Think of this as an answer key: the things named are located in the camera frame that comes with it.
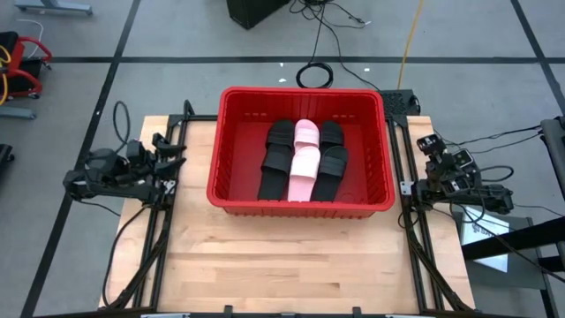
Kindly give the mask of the black metal stand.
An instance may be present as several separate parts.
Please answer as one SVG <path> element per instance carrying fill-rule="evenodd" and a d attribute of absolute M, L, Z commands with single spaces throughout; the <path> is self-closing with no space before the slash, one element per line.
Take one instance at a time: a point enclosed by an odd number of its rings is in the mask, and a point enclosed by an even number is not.
<path fill-rule="evenodd" d="M 557 310 L 557 298 L 550 285 L 552 274 L 565 274 L 565 217 L 535 224 L 529 217 L 494 216 L 509 223 L 509 233 L 494 235 L 463 246 L 463 257 L 470 280 L 493 288 L 516 288 L 537 291 L 546 318 L 565 318 Z M 455 213 L 460 234 L 462 213 Z M 508 255 L 508 272 L 474 260 Z"/>

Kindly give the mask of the black caster base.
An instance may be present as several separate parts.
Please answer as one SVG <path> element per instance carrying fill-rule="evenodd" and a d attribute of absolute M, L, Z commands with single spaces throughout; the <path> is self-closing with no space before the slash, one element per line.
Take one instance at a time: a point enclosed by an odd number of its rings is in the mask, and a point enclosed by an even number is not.
<path fill-rule="evenodd" d="M 8 144 L 0 144 L 0 178 L 7 171 L 15 156 L 12 153 L 13 147 Z"/>

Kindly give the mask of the black slide sandal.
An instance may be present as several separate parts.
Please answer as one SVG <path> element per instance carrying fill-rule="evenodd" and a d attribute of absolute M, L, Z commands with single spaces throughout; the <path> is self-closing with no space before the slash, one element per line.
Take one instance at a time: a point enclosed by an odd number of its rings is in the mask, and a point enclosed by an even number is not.
<path fill-rule="evenodd" d="M 258 199 L 280 201 L 284 195 L 290 175 L 293 157 L 291 148 L 286 145 L 270 144 L 261 169 Z"/>
<path fill-rule="evenodd" d="M 334 121 L 325 121 L 320 127 L 320 150 L 344 146 L 342 127 Z"/>
<path fill-rule="evenodd" d="M 295 125 L 288 119 L 275 121 L 268 130 L 266 148 L 271 145 L 294 148 Z"/>
<path fill-rule="evenodd" d="M 335 200 L 345 175 L 348 159 L 348 150 L 343 146 L 334 146 L 324 152 L 320 159 L 311 201 Z"/>

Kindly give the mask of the pink slide sandal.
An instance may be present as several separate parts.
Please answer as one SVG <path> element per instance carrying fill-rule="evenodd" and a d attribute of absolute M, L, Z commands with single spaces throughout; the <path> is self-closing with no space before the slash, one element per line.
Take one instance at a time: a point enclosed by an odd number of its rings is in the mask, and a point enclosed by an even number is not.
<path fill-rule="evenodd" d="M 293 156 L 290 166 L 288 201 L 304 202 L 311 199 L 320 166 L 320 150 L 307 146 Z"/>
<path fill-rule="evenodd" d="M 320 131 L 318 126 L 309 119 L 300 119 L 295 124 L 293 146 L 296 151 L 305 147 L 320 145 Z"/>

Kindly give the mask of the black aluminium rig frame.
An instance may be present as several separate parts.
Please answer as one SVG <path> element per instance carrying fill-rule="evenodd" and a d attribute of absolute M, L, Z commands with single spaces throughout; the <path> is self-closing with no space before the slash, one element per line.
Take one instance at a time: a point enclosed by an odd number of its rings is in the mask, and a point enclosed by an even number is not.
<path fill-rule="evenodd" d="M 184 135 L 169 241 L 132 300 L 109 318 L 307 318 L 344 314 L 444 314 L 448 302 L 409 248 L 402 201 L 365 219 L 232 216 L 207 199 L 216 122 L 149 116 L 140 138 Z"/>

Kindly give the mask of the grey metal floor base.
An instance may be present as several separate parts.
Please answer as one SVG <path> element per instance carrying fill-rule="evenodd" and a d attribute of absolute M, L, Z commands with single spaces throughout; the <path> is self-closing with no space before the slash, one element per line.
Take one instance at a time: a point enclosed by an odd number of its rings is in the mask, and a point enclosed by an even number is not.
<path fill-rule="evenodd" d="M 0 117 L 14 117 L 34 120 L 36 118 L 36 115 L 32 110 L 29 109 L 0 106 Z"/>
<path fill-rule="evenodd" d="M 38 10 L 56 10 L 56 11 L 73 11 L 83 12 L 87 16 L 93 14 L 93 8 L 88 4 L 76 4 L 64 0 L 13 0 L 14 6 L 21 11 L 27 9 Z"/>

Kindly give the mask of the dark grey equipment post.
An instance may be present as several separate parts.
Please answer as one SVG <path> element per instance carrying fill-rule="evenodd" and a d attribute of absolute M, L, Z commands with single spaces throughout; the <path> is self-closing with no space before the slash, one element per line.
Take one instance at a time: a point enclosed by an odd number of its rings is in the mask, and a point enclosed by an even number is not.
<path fill-rule="evenodd" d="M 565 116 L 540 122 L 541 139 L 546 145 L 561 194 L 565 200 Z"/>

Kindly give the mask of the red and black cart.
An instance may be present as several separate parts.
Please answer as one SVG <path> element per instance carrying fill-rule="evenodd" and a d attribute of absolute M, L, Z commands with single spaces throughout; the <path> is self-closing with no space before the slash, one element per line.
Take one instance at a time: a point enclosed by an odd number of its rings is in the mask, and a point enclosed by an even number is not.
<path fill-rule="evenodd" d="M 42 57 L 24 57 L 26 43 L 35 44 Z M 38 39 L 19 36 L 16 32 L 0 33 L 0 104 L 16 97 L 39 99 L 43 85 L 39 80 L 42 67 L 51 69 L 51 51 Z"/>

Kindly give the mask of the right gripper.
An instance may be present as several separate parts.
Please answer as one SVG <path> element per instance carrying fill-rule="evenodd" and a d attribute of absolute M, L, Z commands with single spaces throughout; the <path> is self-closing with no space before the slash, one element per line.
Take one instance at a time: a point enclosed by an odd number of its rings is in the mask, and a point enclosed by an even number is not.
<path fill-rule="evenodd" d="M 455 194 L 468 189 L 466 173 L 451 154 L 443 154 L 447 147 L 441 137 L 427 135 L 417 140 L 417 146 L 424 155 L 432 155 L 426 163 L 427 183 L 432 190 Z"/>

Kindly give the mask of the black perforated box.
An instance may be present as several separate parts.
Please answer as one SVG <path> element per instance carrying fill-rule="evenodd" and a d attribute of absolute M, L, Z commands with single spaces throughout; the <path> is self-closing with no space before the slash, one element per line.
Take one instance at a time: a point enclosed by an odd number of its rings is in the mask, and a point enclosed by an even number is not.
<path fill-rule="evenodd" d="M 419 100 L 411 89 L 380 91 L 386 117 L 419 116 L 421 107 Z"/>

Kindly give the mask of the red plastic bin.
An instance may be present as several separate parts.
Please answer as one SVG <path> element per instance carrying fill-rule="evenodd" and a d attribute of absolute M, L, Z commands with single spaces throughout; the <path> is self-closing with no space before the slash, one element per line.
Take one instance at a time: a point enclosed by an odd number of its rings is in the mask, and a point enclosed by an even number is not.
<path fill-rule="evenodd" d="M 267 132 L 284 119 L 342 127 L 349 157 L 333 201 L 259 200 Z M 375 91 L 230 87 L 220 100 L 207 198 L 238 216 L 367 218 L 395 203 L 389 156 L 383 99 Z"/>

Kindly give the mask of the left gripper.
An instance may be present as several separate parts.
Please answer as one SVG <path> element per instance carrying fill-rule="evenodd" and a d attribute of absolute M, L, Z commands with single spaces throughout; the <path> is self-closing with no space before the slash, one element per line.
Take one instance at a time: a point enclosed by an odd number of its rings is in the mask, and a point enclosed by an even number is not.
<path fill-rule="evenodd" d="M 160 133 L 156 132 L 152 137 L 152 145 L 156 152 L 162 157 L 173 157 L 180 155 L 184 150 L 184 145 L 171 145 L 170 142 Z M 129 161 L 128 181 L 137 181 L 149 175 L 156 175 L 161 179 L 173 179 L 176 177 L 186 159 L 181 157 L 166 163 L 158 163 L 155 154 L 145 150 L 144 160 L 137 164 Z"/>

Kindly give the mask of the black floor box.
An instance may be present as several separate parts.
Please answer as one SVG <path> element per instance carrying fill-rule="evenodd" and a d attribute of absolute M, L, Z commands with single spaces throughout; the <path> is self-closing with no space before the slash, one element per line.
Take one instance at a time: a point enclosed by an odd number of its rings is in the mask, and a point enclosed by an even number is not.
<path fill-rule="evenodd" d="M 241 27 L 249 30 L 290 0 L 226 0 L 229 16 Z"/>

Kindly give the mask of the white printed paper sheet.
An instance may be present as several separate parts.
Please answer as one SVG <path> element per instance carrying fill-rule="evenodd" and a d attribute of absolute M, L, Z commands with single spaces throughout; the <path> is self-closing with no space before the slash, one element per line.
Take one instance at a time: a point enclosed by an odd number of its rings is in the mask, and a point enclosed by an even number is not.
<path fill-rule="evenodd" d="M 464 209 L 460 227 L 460 241 L 463 246 L 489 239 L 494 235 L 509 233 L 510 227 L 508 222 L 487 214 L 481 216 L 482 213 L 475 208 L 465 207 Z M 503 273 L 507 273 L 509 269 L 509 257 L 507 254 L 481 258 L 474 260 L 474 262 Z"/>

